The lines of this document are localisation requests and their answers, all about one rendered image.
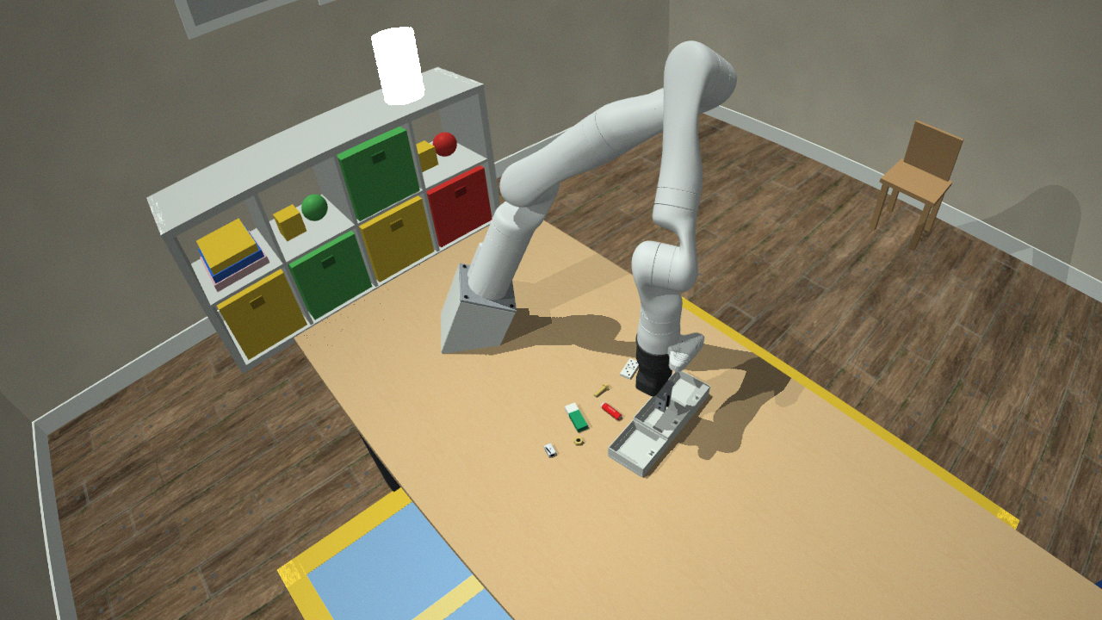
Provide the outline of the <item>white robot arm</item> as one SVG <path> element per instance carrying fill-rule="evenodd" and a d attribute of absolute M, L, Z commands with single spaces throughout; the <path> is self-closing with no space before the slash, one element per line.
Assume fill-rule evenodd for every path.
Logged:
<path fill-rule="evenodd" d="M 485 300 L 505 297 L 536 228 L 554 204 L 559 182 L 608 164 L 665 131 L 653 222 L 676 232 L 680 246 L 638 244 L 631 272 L 644 328 L 676 331 L 684 306 L 679 293 L 692 289 L 699 275 L 699 115 L 726 102 L 736 83 L 727 59 L 696 40 L 685 40 L 666 58 L 662 90 L 604 105 L 551 144 L 508 166 L 500 180 L 506 202 L 493 215 L 467 273 L 473 293 Z"/>

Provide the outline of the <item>green and white eraser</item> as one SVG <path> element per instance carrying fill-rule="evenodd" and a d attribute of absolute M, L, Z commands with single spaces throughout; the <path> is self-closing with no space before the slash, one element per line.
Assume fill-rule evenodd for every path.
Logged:
<path fill-rule="evenodd" d="M 568 418 L 571 418 L 573 426 L 577 432 L 581 432 L 583 429 L 588 429 L 588 424 L 582 416 L 582 413 L 579 411 L 579 406 L 576 406 L 575 403 L 566 406 L 566 413 L 568 413 Z"/>

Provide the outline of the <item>grey domino with black dots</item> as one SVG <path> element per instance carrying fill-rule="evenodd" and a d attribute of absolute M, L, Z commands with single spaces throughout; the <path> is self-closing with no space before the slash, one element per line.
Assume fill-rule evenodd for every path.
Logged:
<path fill-rule="evenodd" d="M 629 358 L 628 363 L 625 365 L 625 368 L 623 368 L 622 370 L 622 376 L 625 378 L 631 378 L 631 376 L 634 376 L 634 373 L 636 372 L 637 368 L 639 368 L 638 362 L 636 360 L 633 360 L 633 358 Z"/>

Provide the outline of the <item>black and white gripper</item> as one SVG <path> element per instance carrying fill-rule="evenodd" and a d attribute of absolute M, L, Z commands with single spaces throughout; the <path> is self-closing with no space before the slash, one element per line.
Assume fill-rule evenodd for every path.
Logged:
<path fill-rule="evenodd" d="M 649 396 L 656 396 L 656 409 L 666 411 L 672 403 L 672 387 L 669 381 L 672 371 L 680 372 L 703 348 L 704 335 L 694 331 L 680 334 L 680 323 L 676 331 L 658 334 L 644 328 L 639 320 L 636 334 L 636 361 L 639 370 L 636 388 Z M 670 368 L 670 369 L 669 369 Z"/>

